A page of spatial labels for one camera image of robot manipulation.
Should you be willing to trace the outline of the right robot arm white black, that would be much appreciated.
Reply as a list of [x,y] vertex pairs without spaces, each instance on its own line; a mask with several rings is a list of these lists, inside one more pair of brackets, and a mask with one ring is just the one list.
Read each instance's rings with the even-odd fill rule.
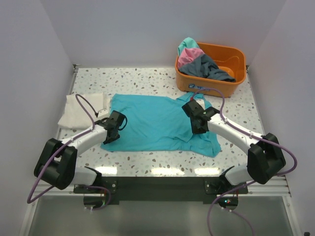
[[216,108],[203,107],[194,99],[182,106],[190,119],[194,135],[213,132],[224,137],[247,155],[247,163],[232,166],[208,185],[216,194],[231,193],[248,181],[266,184],[285,165],[286,161],[275,135],[261,135],[229,121]]

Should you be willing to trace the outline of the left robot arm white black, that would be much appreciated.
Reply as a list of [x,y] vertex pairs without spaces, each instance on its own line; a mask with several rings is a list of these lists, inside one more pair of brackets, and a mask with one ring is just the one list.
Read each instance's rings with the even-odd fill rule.
[[63,190],[70,185],[84,185],[91,193],[102,187],[101,173],[89,167],[76,166],[77,157],[97,144],[109,144],[120,138],[119,131],[127,117],[113,111],[108,118],[67,139],[49,139],[34,169],[34,176]]

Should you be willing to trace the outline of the turquoise blue t shirt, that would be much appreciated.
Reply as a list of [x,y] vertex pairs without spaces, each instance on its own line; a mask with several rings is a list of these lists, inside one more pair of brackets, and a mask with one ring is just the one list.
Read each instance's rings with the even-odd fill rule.
[[221,147],[213,132],[194,135],[189,117],[182,106],[193,92],[176,99],[166,96],[115,94],[111,110],[127,117],[120,138],[101,144],[106,151],[192,151],[208,157],[219,154]]

